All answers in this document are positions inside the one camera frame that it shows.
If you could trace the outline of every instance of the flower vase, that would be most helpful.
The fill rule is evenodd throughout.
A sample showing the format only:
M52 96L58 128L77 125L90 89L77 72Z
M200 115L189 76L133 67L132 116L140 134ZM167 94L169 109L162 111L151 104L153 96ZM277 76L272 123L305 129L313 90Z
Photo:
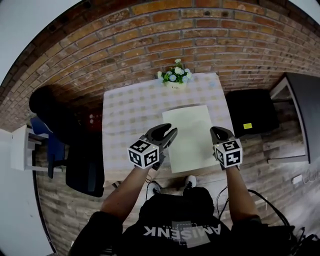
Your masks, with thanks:
M187 83L186 82L178 83L178 82L168 81L165 83L165 86L172 90L184 90L187 87Z

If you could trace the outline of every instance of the potted flowers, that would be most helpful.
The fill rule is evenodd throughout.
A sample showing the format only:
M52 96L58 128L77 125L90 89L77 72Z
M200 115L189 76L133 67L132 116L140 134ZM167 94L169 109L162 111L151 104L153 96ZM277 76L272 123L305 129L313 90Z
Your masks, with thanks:
M187 86L187 82L191 79L192 74L190 69L183 69L181 59L174 61L176 64L167 72L158 71L158 79L165 84L165 86L173 90L183 90Z

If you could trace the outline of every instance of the shoe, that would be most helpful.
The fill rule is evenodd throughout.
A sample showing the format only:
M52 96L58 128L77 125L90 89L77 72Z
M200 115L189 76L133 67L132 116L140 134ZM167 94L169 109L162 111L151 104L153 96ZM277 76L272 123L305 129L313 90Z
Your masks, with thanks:
M155 181L151 181L151 183L148 185L148 198L150 199L155 194L161 194L161 188L159 184Z
M196 176L190 175L185 179L185 189L189 190L194 188L197 185Z

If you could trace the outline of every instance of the white tablecloth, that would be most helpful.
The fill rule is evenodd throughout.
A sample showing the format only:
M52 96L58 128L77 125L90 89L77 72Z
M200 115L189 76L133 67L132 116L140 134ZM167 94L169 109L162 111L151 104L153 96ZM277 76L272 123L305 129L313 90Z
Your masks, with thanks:
M197 105L207 105L212 126L233 131L216 73L193 74L185 90L172 90L156 79L106 91L102 118L105 180L111 172L127 172L134 167L128 160L127 147L150 128L163 124L162 112ZM164 154L167 157L161 167L169 167L168 151Z

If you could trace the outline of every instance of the laminate floor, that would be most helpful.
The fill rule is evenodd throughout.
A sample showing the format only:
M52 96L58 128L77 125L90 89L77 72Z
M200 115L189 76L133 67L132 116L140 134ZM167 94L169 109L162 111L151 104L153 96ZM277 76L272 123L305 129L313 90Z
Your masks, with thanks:
M267 198L295 225L295 231L306 227L307 234L320 236L320 179L318 170L320 163L268 164L270 157L296 156L304 154L303 139L297 114L293 104L289 102L275 103L280 128L260 135L242 138L243 164L241 175L248 187ZM37 165L46 165L45 151L39 151L36 157ZM303 180L295 185L292 178L302 174ZM181 195L184 188L183 178L161 178L156 181L163 187L162 192ZM59 256L67 252L86 225L90 216L98 211L104 198L114 188L112 185L104 190L102 198L95 198L69 188L65 183L64 173L54 173L49 179L46 173L37 172L37 185L42 213L50 238ZM139 216L141 206L145 202L147 183L142 188L139 198L123 224L123 230L133 225ZM218 193L227 185L226 174L221 170L212 170L197 176L197 185L209 190L216 202ZM220 196L218 207L221 210L228 198L227 190ZM262 218L262 222L270 225L281 225L279 217L266 206L260 198L253 196ZM232 226L230 215L226 208L222 221L228 227Z

